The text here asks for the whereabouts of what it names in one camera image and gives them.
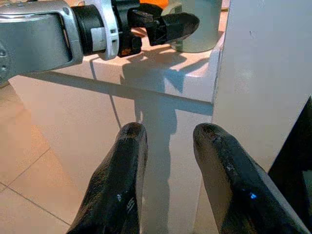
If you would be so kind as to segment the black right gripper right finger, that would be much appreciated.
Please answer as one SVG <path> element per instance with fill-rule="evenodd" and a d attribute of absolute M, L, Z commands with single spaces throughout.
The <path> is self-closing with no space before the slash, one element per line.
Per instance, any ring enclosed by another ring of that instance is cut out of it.
<path fill-rule="evenodd" d="M 220 234 L 308 234 L 309 229 L 238 140 L 212 123 L 193 132 L 194 154 Z"/>

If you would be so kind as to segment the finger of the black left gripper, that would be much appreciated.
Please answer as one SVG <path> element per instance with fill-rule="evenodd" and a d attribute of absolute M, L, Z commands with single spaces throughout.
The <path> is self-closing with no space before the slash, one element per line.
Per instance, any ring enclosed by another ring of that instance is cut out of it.
<path fill-rule="evenodd" d="M 128 11 L 128 24 L 130 27 L 151 27 L 162 11 L 163 9 L 155 4 L 141 3 L 139 7 Z"/>
<path fill-rule="evenodd" d="M 153 18 L 145 28 L 149 44 L 157 46 L 186 39 L 197 30 L 199 23 L 199 18 L 193 14 L 167 14 Z"/>

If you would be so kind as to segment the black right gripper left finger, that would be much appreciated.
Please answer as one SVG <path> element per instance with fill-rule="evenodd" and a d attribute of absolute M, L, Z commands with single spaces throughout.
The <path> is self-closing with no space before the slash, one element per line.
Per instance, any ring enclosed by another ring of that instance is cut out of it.
<path fill-rule="evenodd" d="M 69 234 L 138 234 L 147 132 L 141 123 L 124 125 L 93 172 Z"/>

